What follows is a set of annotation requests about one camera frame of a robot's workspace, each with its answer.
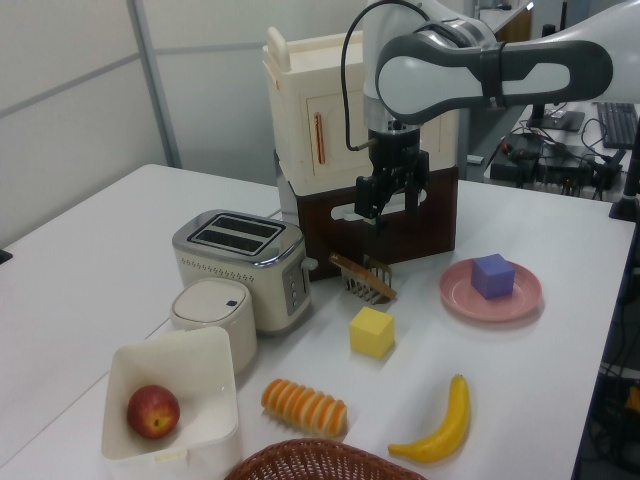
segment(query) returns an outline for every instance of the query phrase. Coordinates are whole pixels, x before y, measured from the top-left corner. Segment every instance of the keyboard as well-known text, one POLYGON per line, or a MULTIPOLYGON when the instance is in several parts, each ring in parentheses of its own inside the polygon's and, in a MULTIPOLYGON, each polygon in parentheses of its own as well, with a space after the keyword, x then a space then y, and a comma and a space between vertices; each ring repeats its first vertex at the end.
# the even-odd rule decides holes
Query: keyboard
POLYGON ((631 150, 636 138, 638 115, 633 103, 598 103, 598 119, 605 148, 631 150))

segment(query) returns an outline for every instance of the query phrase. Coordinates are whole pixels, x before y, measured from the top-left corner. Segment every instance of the toaster lever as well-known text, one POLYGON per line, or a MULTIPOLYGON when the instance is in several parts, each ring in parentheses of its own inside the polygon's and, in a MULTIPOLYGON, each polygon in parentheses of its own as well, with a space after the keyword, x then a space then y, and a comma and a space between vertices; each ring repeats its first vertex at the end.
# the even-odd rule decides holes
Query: toaster lever
POLYGON ((300 268, 303 270, 315 270, 318 268, 318 261, 315 258, 307 257, 300 263, 300 268))

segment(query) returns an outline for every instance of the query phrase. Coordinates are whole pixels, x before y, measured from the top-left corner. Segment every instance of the purple cube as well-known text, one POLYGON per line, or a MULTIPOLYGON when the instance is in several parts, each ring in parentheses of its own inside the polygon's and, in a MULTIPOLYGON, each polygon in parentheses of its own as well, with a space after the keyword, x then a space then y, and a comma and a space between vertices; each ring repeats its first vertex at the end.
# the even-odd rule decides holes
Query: purple cube
POLYGON ((515 269, 499 253, 473 260, 471 285, 487 300, 511 295, 515 278, 515 269))

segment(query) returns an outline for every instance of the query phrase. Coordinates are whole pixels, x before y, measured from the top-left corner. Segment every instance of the silver toaster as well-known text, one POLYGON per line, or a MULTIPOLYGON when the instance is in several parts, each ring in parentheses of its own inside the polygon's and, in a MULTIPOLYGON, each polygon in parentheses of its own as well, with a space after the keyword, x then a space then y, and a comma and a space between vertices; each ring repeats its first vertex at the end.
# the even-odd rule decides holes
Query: silver toaster
POLYGON ((178 230, 173 248, 185 287, 207 277, 246 285, 260 333, 285 330, 311 303, 308 271, 317 262, 290 223, 212 210, 178 230))

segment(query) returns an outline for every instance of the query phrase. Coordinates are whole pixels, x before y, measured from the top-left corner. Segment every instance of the wicker basket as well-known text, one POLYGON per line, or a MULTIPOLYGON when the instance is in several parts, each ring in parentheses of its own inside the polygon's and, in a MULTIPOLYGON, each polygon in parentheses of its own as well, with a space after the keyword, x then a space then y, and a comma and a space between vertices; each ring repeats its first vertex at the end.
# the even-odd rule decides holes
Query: wicker basket
POLYGON ((270 445, 226 480, 426 480, 376 455, 333 440, 302 438, 270 445))

